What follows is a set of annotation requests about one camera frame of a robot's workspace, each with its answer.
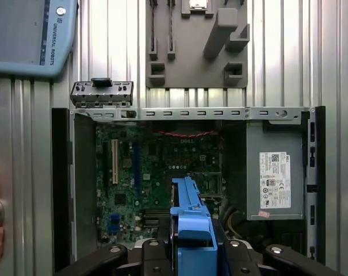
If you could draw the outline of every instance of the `pci slot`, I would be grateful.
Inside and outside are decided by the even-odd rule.
[[[118,184],[118,140],[111,140],[112,184]]]

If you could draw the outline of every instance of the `white sticker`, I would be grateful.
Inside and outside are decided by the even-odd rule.
[[[261,209],[291,208],[290,155],[260,152]]]

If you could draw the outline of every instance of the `metal panel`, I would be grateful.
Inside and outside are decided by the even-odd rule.
[[[146,0],[80,0],[74,53],[55,84],[0,79],[0,276],[52,275],[50,108],[69,107],[70,85],[94,76],[135,81],[134,108],[326,105],[326,263],[348,275],[348,0],[246,2],[244,91],[146,90]]]

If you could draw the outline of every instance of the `cable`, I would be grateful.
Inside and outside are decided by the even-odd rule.
[[[207,132],[201,132],[198,134],[192,134],[192,135],[182,135],[182,134],[176,134],[176,133],[172,133],[172,132],[165,132],[165,131],[157,131],[157,133],[160,133],[162,135],[166,135],[166,136],[171,136],[174,138],[181,138],[181,139],[191,139],[191,138],[198,138],[198,137],[203,137],[206,135],[211,135],[213,133],[215,133],[214,131],[207,131]]]
[[[227,220],[227,227],[229,228],[229,230],[238,238],[238,239],[244,239],[239,233],[237,233],[237,231],[235,231],[233,229],[233,227],[231,226],[231,220],[232,220],[232,216],[234,215],[235,213],[232,213],[228,220]]]

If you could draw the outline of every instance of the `motherboard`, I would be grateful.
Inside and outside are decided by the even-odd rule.
[[[101,244],[155,237],[170,216],[171,180],[191,176],[214,218],[223,197],[221,138],[145,126],[96,127],[97,228]]]

